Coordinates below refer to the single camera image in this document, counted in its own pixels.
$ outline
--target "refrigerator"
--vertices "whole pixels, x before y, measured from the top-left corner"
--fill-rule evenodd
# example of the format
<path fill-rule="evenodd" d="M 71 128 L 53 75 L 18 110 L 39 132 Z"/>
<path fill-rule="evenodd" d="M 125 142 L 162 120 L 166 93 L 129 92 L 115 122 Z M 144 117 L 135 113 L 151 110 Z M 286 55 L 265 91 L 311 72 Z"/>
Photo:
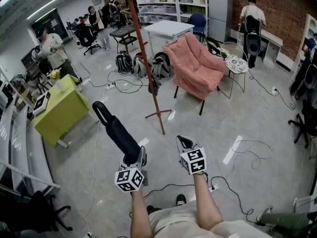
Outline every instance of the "refrigerator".
<path fill-rule="evenodd" d="M 208 36 L 226 42 L 230 38 L 233 0 L 208 1 Z"/>

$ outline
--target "pink armchair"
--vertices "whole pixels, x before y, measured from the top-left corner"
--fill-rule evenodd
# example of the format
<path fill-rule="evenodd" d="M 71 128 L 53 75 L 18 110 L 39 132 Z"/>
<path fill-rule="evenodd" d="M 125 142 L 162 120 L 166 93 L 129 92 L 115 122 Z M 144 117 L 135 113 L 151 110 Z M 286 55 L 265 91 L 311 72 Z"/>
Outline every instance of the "pink armchair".
<path fill-rule="evenodd" d="M 174 65 L 174 84 L 203 100 L 199 115 L 202 115 L 205 99 L 218 84 L 226 69 L 225 61 L 212 55 L 192 33 L 186 33 L 176 41 L 163 46 Z"/>

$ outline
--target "concrete floor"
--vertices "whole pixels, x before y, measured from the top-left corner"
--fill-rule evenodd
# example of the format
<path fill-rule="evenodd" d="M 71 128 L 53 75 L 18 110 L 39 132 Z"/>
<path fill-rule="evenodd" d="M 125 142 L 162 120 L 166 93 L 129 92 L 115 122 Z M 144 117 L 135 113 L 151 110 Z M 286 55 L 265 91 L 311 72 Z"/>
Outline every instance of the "concrete floor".
<path fill-rule="evenodd" d="M 144 41 L 147 40 L 142 30 Z M 164 42 L 157 39 L 155 52 L 160 51 Z M 116 42 L 111 37 L 111 50 L 95 50 L 93 55 L 83 56 L 84 49 L 79 50 L 74 43 L 68 43 L 66 50 L 73 57 L 74 66 L 82 78 L 89 76 L 84 67 L 91 73 L 90 80 L 94 85 L 107 83 L 108 74 L 116 69 Z M 138 43 L 129 45 L 129 49 L 137 49 Z M 150 56 L 150 46 L 147 45 L 147 54 Z M 275 86 L 282 94 L 286 103 L 290 103 L 288 87 L 292 73 L 276 65 L 273 69 L 265 68 L 258 58 L 252 74 L 263 86 L 271 91 Z M 173 98 L 175 86 L 171 80 L 162 81 L 158 93 L 158 104 L 161 110 L 176 111 L 173 120 L 168 121 L 168 114 L 162 115 L 166 135 L 163 136 L 156 117 L 144 119 L 155 112 L 155 106 L 147 87 L 142 87 L 137 93 L 111 93 L 104 87 L 95 88 L 85 81 L 83 94 L 91 103 L 103 101 L 107 108 L 116 115 L 129 133 L 140 142 L 144 138 L 149 140 L 146 145 L 148 154 L 149 186 L 144 188 L 144 194 L 152 189 L 160 189 L 169 183 L 191 184 L 193 178 L 189 176 L 178 163 L 178 151 L 175 142 L 177 135 L 188 135 L 198 139 L 204 146 L 208 162 L 209 178 L 223 176 L 227 178 L 230 187 L 241 198 L 245 212 L 254 208 L 249 219 L 255 221 L 256 216 L 267 205 L 273 205 L 274 212 L 292 212 L 293 201 L 296 197 L 307 196 L 310 192 L 315 173 L 314 160 L 308 159 L 308 152 L 304 153 L 304 141 L 301 138 L 297 147 L 294 137 L 297 129 L 287 124 L 289 119 L 301 110 L 301 102 L 296 102 L 295 111 L 288 109 L 280 97 L 268 95 L 261 89 L 263 96 L 269 101 L 276 113 L 257 104 L 265 102 L 257 94 L 260 86 L 255 80 L 246 75 L 246 91 L 243 93 L 237 84 L 233 85 L 231 99 L 222 93 L 214 91 L 207 98 L 203 114 L 199 116 L 201 101 L 179 89 L 176 99 Z M 110 80 L 127 79 L 113 72 Z M 243 84 L 243 76 L 235 77 Z M 129 81 L 138 84 L 135 78 Z M 229 93 L 231 81 L 226 77 L 220 83 L 223 91 Z M 48 237 L 81 238 L 88 231 L 85 214 L 91 205 L 90 186 L 93 178 L 94 145 L 97 136 L 98 123 L 90 116 L 84 117 L 62 138 L 69 143 L 69 148 L 61 146 L 55 148 L 46 144 L 46 152 L 55 183 L 61 186 L 56 194 L 56 208 L 71 205 L 72 209 L 62 215 L 64 222 L 72 226 L 74 231 L 66 232 L 60 228 L 59 233 L 48 233 Z M 247 140 L 261 140 L 268 144 L 270 150 L 259 143 L 241 142 L 237 151 L 253 151 L 261 158 L 261 165 L 254 162 L 256 157 L 251 153 L 242 154 L 236 159 L 232 172 L 234 157 L 225 165 L 222 161 L 236 140 L 237 136 Z M 104 126 L 99 128 L 96 144 L 96 179 L 93 186 L 94 204 L 87 219 L 90 228 L 98 238 L 119 236 L 130 237 L 129 212 L 131 211 L 131 196 L 119 191 L 114 185 L 114 174 L 118 169 L 121 151 L 106 134 Z M 213 197 L 226 221 L 245 220 L 239 208 L 235 194 L 225 182 L 217 178 L 214 183 L 220 188 L 213 192 Z M 154 192 L 146 199 L 147 205 L 168 208 L 175 204 L 176 196 L 184 193 L 188 200 L 195 195 L 194 188 L 170 186 L 164 191 Z"/>

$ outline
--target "red brick wall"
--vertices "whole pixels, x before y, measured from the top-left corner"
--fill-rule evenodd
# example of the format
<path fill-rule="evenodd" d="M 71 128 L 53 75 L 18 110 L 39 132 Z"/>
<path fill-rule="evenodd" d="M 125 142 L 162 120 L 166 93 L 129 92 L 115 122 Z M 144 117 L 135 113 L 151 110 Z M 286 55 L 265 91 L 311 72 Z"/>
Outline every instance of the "red brick wall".
<path fill-rule="evenodd" d="M 247 0 L 233 0 L 232 29 L 238 30 L 239 17 Z M 257 0 L 267 26 L 264 29 L 283 40 L 281 52 L 294 60 L 302 40 L 306 14 L 317 18 L 315 0 Z"/>

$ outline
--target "vase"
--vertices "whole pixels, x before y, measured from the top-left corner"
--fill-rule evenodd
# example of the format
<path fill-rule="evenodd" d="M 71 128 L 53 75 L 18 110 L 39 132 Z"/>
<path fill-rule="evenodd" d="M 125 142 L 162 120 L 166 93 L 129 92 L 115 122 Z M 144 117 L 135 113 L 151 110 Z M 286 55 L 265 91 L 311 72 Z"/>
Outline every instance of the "vase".
<path fill-rule="evenodd" d="M 62 85 L 60 79 L 58 79 L 58 80 L 55 81 L 55 85 L 59 88 L 59 90 L 60 90 L 61 92 L 65 91 L 65 89 L 64 89 L 64 87 L 63 87 L 63 85 Z"/>

